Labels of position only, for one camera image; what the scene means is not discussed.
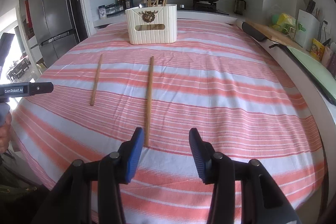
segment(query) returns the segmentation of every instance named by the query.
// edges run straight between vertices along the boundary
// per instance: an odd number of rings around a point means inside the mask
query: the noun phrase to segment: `gas stove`
[[[177,9],[186,10],[186,11],[208,12],[208,13],[227,15],[227,16],[229,15],[227,12],[218,10],[216,3],[209,3],[209,2],[203,2],[203,1],[202,2],[194,1],[192,6],[181,4]]]

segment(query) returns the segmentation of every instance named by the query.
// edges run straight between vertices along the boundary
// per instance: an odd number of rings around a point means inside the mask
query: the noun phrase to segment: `striped tablecloth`
[[[95,106],[90,106],[100,54]],[[52,188],[69,164],[101,159],[144,127],[150,57],[155,56],[150,148],[121,185],[128,223],[205,223],[212,185],[198,178],[188,132],[233,160],[260,159],[296,208],[325,172],[319,132],[283,69],[236,26],[178,21],[171,45],[129,43],[113,24],[44,72],[51,94],[22,99],[12,126],[28,163]],[[92,209],[97,220],[97,185]],[[236,184],[236,222],[241,218]]]

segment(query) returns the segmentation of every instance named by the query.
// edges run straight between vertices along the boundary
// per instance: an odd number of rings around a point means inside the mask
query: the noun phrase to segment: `kettle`
[[[246,10],[246,1],[245,0],[236,0],[235,14],[242,15],[244,10]]]

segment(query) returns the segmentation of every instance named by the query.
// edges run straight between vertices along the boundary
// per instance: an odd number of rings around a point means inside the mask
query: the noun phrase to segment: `electrical outlet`
[[[331,32],[331,22],[329,20],[325,20],[325,21],[328,22],[328,25],[323,24],[324,27],[325,27],[325,32],[328,33],[328,34],[330,34],[330,32]]]

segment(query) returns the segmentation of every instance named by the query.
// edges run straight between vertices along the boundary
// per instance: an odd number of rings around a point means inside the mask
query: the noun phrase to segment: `stainless steel refrigerator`
[[[36,40],[47,67],[87,37],[79,0],[28,0]]]

